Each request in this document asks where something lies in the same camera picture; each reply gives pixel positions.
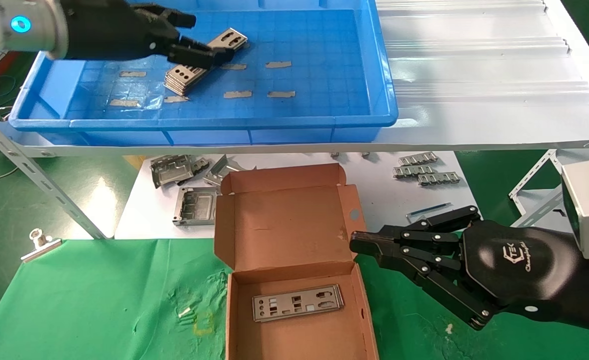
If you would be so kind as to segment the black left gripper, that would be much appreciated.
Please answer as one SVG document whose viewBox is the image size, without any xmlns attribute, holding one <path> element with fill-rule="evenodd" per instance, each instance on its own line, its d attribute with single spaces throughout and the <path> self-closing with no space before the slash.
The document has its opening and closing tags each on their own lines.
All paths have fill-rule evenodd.
<svg viewBox="0 0 589 360">
<path fill-rule="evenodd" d="M 160 55 L 187 68 L 211 69 L 230 62 L 235 50 L 210 47 L 184 36 L 179 28 L 192 28 L 194 14 L 156 3 L 126 0 L 62 0 L 66 46 L 62 60 L 137 60 Z"/>
</svg>

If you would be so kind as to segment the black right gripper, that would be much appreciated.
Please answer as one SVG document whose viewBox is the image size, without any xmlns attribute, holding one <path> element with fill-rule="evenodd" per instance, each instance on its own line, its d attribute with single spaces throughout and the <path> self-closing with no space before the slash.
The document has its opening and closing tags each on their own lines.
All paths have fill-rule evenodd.
<svg viewBox="0 0 589 360">
<path fill-rule="evenodd" d="M 405 226 L 354 231 L 349 247 L 406 276 L 473 330 L 498 313 L 589 330 L 589 259 L 575 237 L 480 219 L 469 205 Z"/>
</svg>

